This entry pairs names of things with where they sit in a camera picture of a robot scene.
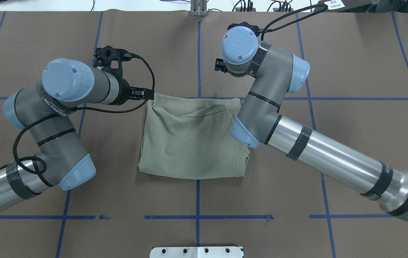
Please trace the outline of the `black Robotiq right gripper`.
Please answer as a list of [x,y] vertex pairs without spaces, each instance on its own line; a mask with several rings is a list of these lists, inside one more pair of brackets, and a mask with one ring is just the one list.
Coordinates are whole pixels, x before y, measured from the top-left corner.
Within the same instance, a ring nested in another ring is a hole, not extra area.
[[215,71],[220,71],[220,72],[223,72],[223,73],[227,73],[228,69],[226,67],[225,61],[223,59],[220,59],[220,58],[215,59],[214,70]]

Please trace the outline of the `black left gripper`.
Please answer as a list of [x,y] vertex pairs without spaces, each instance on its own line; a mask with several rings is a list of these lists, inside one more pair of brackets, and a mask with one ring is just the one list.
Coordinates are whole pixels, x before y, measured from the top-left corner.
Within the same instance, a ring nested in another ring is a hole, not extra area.
[[125,104],[129,100],[154,100],[154,90],[147,88],[131,88],[126,80],[121,80],[119,84],[119,94],[117,95],[117,106]]

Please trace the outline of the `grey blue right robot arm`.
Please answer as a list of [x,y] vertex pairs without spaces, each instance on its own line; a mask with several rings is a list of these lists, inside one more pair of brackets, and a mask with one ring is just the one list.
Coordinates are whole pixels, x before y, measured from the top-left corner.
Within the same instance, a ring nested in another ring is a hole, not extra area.
[[305,83],[307,61],[259,40],[258,32],[242,23],[228,27],[215,70],[255,79],[230,130],[235,140],[251,148],[274,148],[408,222],[408,170],[394,169],[280,114],[285,95],[297,93]]

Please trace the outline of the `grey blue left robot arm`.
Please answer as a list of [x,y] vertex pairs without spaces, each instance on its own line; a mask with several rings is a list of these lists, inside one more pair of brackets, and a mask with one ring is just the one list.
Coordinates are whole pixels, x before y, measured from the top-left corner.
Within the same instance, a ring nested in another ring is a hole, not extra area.
[[50,61],[41,78],[4,102],[3,112],[19,128],[12,162],[0,168],[0,212],[39,196],[53,186],[71,190],[96,174],[95,165],[69,116],[82,104],[122,105],[154,96],[151,89],[131,87],[122,66],[93,67],[66,58]]

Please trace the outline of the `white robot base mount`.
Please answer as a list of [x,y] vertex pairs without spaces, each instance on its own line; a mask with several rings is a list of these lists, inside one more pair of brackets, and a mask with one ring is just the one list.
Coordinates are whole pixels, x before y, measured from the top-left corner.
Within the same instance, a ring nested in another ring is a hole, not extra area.
[[150,251],[150,258],[243,258],[243,247],[156,247]]

